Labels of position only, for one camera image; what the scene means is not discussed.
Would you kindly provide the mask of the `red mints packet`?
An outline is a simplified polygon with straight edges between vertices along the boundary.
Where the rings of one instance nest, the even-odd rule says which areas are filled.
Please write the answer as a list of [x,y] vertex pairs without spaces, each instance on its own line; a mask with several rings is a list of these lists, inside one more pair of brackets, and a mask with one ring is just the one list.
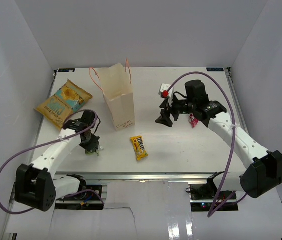
[[188,121],[192,128],[196,127],[196,125],[198,124],[198,120],[194,117],[192,113],[189,115]]

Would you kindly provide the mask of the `yellow M&M's packet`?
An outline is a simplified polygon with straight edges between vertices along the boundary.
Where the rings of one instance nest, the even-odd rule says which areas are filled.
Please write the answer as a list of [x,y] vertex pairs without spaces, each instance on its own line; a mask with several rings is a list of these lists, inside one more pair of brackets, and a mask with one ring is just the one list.
[[133,150],[136,156],[136,160],[140,161],[143,158],[148,156],[148,153],[143,144],[143,137],[142,136],[132,136],[130,137],[131,144],[133,146]]

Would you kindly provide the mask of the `yellow chips bag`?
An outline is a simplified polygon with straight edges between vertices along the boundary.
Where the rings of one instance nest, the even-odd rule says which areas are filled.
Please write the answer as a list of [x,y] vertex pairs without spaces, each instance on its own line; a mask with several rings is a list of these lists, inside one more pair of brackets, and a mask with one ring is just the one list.
[[65,119],[80,110],[93,96],[72,83],[69,79],[35,110],[42,114],[58,130]]

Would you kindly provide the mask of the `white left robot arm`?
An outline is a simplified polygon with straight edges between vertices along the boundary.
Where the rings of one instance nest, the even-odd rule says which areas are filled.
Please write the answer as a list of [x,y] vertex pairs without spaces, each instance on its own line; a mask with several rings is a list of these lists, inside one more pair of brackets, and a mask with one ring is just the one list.
[[88,189],[84,179],[75,174],[55,178],[61,163],[76,147],[87,154],[98,154],[99,137],[91,130],[99,120],[92,110],[81,110],[77,119],[68,117],[56,140],[48,142],[48,148],[29,165],[21,164],[16,170],[16,202],[46,212],[58,199],[82,199]]

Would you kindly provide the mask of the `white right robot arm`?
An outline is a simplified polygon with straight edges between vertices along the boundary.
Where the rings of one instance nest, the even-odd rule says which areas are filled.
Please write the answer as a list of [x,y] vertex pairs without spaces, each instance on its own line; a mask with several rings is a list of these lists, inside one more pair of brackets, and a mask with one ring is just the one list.
[[210,101],[200,80],[185,83],[186,96],[178,99],[169,84],[160,86],[160,117],[156,123],[172,127],[179,115],[192,114],[217,134],[239,157],[245,172],[218,172],[208,178],[207,195],[216,200],[225,191],[245,192],[258,198],[282,184],[282,153],[269,151],[252,139],[241,127],[234,125],[230,113],[218,101]]

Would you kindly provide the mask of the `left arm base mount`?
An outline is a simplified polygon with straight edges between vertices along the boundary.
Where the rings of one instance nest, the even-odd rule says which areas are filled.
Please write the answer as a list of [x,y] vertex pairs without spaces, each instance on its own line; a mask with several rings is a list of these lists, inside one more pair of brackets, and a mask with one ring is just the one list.
[[[82,190],[89,189],[94,191],[103,202],[105,202],[107,195],[107,187],[105,185],[92,184],[86,185]],[[103,204],[93,192],[80,193],[73,197],[60,198],[55,203],[56,210],[82,210],[93,211],[102,210]]]

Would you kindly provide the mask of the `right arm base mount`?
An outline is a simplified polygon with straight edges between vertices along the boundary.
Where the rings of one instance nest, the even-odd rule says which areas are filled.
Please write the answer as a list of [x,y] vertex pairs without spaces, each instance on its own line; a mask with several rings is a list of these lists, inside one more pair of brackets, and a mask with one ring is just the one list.
[[[190,184],[185,191],[189,194],[191,211],[194,212],[209,212],[215,197],[216,190],[210,188],[208,184]],[[236,194],[227,201],[218,212],[238,211]]]

